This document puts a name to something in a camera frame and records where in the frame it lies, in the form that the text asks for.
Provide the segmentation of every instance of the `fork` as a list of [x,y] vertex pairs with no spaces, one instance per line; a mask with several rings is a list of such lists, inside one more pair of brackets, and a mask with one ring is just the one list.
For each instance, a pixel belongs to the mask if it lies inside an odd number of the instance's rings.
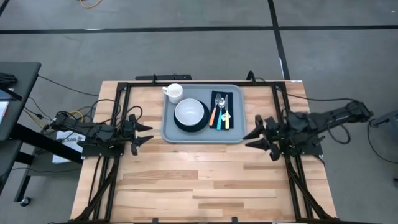
[[214,100],[214,109],[213,109],[213,112],[211,113],[211,117],[210,117],[210,122],[209,122],[210,126],[212,126],[214,123],[214,117],[216,116],[216,108],[217,108],[217,104],[220,99],[221,99],[221,93],[217,93],[216,99]]

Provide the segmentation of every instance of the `knife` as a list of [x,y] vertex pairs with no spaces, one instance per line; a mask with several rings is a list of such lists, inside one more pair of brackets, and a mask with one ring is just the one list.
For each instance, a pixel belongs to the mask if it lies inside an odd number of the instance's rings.
[[225,97],[225,129],[229,129],[228,94]]

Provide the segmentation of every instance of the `spoon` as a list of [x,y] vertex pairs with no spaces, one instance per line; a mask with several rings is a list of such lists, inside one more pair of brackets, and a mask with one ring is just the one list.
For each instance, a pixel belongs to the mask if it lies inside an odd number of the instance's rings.
[[223,108],[225,106],[225,99],[221,98],[220,101],[218,102],[218,107],[220,107],[220,113],[218,114],[218,121],[217,121],[217,130],[221,130],[221,117],[222,117],[222,112]]

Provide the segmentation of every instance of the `mug handle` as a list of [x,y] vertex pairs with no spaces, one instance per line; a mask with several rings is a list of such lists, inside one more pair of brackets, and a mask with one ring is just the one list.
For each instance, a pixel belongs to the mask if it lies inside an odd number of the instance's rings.
[[162,91],[163,91],[164,94],[168,95],[168,94],[167,94],[167,88],[166,88],[166,87],[163,87],[163,88],[162,88]]

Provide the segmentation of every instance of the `black table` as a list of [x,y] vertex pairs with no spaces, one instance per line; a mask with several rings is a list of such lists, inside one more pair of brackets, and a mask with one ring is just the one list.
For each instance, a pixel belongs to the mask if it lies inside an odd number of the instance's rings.
[[[10,86],[10,88],[13,88],[14,93],[22,97],[21,101],[9,102],[6,113],[0,123],[0,193],[15,161],[27,165],[38,163],[33,162],[35,154],[30,155],[19,151],[23,142],[35,146],[35,151],[40,148],[51,155],[55,154],[76,162],[78,165],[83,163],[80,152],[17,123],[39,76],[40,67],[40,63],[33,62],[0,62],[0,72],[12,74],[18,79],[18,82],[14,86]],[[15,201],[22,200],[29,179],[30,175],[27,170]]]

